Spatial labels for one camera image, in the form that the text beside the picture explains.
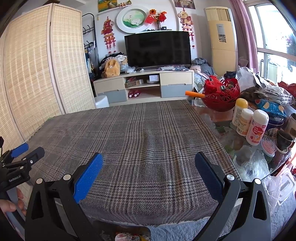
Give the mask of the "person's left hand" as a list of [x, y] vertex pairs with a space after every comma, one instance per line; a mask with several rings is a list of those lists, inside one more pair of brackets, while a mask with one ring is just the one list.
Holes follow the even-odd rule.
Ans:
[[16, 211], [16, 207], [18, 207], [21, 210], [22, 214], [26, 216], [27, 210], [25, 209], [25, 204], [23, 202], [23, 193], [19, 188], [16, 188], [16, 193], [18, 197], [18, 204], [15, 205], [13, 202], [9, 200], [1, 199], [0, 200], [1, 210], [4, 214], [6, 214], [7, 212]]

